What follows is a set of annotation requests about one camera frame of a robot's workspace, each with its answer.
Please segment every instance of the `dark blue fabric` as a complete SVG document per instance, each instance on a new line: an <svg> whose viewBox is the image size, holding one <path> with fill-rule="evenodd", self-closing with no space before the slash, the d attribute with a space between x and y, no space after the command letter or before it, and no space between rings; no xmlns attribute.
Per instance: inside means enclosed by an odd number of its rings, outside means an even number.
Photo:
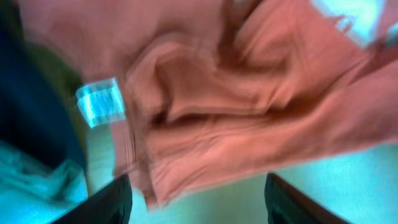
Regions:
<svg viewBox="0 0 398 224"><path fill-rule="evenodd" d="M86 168L61 101L1 21L0 138L50 167L71 159Z"/></svg>

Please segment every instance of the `clothing label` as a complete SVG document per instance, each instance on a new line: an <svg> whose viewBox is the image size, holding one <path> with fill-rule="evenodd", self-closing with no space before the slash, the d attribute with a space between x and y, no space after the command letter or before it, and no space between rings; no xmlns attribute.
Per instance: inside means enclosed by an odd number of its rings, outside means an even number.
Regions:
<svg viewBox="0 0 398 224"><path fill-rule="evenodd" d="M126 119L122 94L115 78L90 83L76 91L77 105L88 126Z"/></svg>

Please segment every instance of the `pink fabric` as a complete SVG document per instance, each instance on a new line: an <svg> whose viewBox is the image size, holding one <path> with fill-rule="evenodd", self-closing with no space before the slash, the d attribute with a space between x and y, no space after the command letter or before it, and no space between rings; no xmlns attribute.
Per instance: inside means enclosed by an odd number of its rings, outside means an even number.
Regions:
<svg viewBox="0 0 398 224"><path fill-rule="evenodd" d="M398 142L397 49L360 49L307 0L19 4L29 40L118 78L115 174L151 204Z"/></svg>

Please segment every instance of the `wrinkled fabric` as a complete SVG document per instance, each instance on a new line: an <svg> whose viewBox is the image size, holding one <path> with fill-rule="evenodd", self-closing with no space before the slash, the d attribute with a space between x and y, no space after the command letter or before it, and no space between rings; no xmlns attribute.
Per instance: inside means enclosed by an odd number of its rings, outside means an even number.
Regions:
<svg viewBox="0 0 398 224"><path fill-rule="evenodd" d="M117 77L115 174L147 203L398 142L397 49L362 49L308 0L19 3L30 41Z"/></svg>
<svg viewBox="0 0 398 224"><path fill-rule="evenodd" d="M50 223L87 199L83 169L67 160L51 169L0 141L0 222Z"/></svg>

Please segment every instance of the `black object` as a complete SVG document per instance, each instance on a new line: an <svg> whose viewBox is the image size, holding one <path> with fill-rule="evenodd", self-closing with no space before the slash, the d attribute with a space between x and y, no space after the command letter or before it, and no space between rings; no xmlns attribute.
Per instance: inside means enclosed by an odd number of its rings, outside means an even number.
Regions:
<svg viewBox="0 0 398 224"><path fill-rule="evenodd" d="M58 167L85 156L62 102L29 60L0 11L0 139L41 163Z"/></svg>
<svg viewBox="0 0 398 224"><path fill-rule="evenodd" d="M54 224L128 224L132 207L129 177L124 174Z"/></svg>
<svg viewBox="0 0 398 224"><path fill-rule="evenodd" d="M264 191L268 224L346 224L276 174L268 174Z"/></svg>

